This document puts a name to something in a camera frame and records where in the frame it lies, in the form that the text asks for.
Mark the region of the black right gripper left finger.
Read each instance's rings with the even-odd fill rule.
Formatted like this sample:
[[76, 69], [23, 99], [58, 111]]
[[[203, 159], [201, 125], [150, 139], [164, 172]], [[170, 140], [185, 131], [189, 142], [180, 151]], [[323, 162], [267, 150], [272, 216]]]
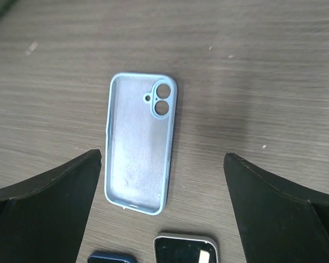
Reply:
[[100, 171], [93, 149], [0, 188], [0, 262], [76, 262]]

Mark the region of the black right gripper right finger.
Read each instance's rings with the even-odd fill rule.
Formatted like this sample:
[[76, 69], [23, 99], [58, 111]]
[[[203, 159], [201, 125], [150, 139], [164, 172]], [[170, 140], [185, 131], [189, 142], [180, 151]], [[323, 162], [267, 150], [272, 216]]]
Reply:
[[224, 173], [247, 262], [329, 262], [329, 195], [227, 153]]

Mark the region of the dark blue phone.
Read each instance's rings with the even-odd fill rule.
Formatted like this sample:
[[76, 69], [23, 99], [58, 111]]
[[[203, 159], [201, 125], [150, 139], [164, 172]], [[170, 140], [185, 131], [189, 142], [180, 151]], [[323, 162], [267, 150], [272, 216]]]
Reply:
[[87, 263], [137, 263], [129, 254], [95, 251], [88, 257]]

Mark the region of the white-edged phone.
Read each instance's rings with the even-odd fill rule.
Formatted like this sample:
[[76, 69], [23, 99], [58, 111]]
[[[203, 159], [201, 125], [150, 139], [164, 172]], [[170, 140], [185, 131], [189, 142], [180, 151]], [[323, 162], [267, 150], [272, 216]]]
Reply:
[[218, 263], [216, 242], [205, 236], [160, 233], [154, 239], [156, 262]]

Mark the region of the light blue phone case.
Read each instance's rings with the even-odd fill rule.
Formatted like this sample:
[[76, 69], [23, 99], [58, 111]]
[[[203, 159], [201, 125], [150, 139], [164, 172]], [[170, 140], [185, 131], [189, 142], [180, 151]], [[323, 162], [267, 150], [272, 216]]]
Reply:
[[163, 74], [120, 72], [109, 89], [106, 199], [158, 215], [167, 202], [177, 84]]

